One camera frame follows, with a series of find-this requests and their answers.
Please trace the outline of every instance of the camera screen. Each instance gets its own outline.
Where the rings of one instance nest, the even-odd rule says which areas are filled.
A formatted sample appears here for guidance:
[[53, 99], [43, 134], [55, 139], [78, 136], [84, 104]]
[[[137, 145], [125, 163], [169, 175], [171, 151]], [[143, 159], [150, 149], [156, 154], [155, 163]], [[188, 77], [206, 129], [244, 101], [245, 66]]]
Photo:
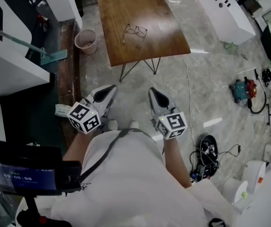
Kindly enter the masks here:
[[0, 163], [0, 187], [56, 190], [54, 169], [33, 169]]

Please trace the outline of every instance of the wooden table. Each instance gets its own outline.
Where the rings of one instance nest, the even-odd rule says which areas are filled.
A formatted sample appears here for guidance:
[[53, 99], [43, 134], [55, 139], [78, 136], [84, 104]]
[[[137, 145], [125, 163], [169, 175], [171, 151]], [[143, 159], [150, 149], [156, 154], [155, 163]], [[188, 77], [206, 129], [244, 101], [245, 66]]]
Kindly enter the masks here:
[[[120, 81], [130, 72], [123, 76], [126, 63], [137, 61], [137, 65], [152, 58], [190, 53], [184, 34], [165, 0], [98, 0], [98, 3], [110, 65], [123, 65]], [[147, 29], [139, 48], [136, 46], [141, 38], [137, 35], [125, 34], [123, 44], [127, 24]], [[149, 67], [155, 74], [158, 65], [156, 69], [154, 64], [154, 69]]]

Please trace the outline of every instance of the white box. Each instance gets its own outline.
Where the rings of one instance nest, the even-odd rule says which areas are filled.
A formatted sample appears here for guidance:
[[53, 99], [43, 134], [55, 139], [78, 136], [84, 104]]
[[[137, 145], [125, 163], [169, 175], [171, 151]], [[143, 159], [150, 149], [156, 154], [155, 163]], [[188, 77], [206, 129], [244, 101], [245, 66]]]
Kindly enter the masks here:
[[99, 113], [80, 103], [73, 105], [67, 117], [72, 126], [84, 134], [88, 134], [101, 125]]
[[184, 113], [179, 112], [159, 117], [156, 128], [167, 140], [181, 136], [187, 129]]

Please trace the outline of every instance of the gray tile floor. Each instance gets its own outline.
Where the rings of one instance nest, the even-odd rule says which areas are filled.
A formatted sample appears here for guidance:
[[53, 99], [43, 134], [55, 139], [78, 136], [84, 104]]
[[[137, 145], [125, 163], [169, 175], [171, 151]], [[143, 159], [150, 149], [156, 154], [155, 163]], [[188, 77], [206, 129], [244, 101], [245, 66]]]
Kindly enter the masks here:
[[[151, 111], [148, 100], [148, 89], [156, 87], [170, 93], [178, 107], [190, 120], [190, 91], [187, 77], [188, 66], [191, 88], [191, 125], [193, 138], [200, 134], [212, 134], [218, 143], [219, 151], [227, 151], [234, 144], [242, 146], [238, 158], [227, 154], [223, 157], [222, 166], [212, 182], [220, 190], [229, 177], [238, 178], [248, 160], [262, 159], [265, 144], [271, 140], [271, 127], [266, 125], [267, 110], [253, 115], [245, 103], [236, 105], [228, 85], [244, 76], [254, 79], [253, 69], [259, 74], [262, 69], [271, 67], [260, 41], [260, 31], [248, 15], [257, 36], [231, 50], [224, 48], [211, 22], [198, 0], [167, 0], [176, 16], [191, 49], [204, 50], [208, 53], [192, 53], [162, 58], [156, 75], [153, 75], [144, 62], [140, 62], [130, 74], [118, 82], [121, 66], [110, 67], [99, 7], [96, 0], [83, 0], [83, 29], [91, 28], [97, 33], [97, 51], [90, 56], [82, 55], [80, 60], [81, 89], [86, 96], [94, 88], [105, 84], [117, 84], [118, 96], [109, 113], [110, 118], [118, 121], [119, 127], [128, 126], [130, 120], [140, 123], [140, 128], [154, 137], [160, 134], [153, 128], [150, 119]], [[258, 87], [253, 108], [263, 104], [263, 92]], [[267, 89], [271, 104], [271, 86]], [[204, 127], [204, 123], [218, 119], [220, 122]], [[189, 156], [194, 150], [191, 130], [178, 138], [182, 157], [188, 169], [191, 169]]]

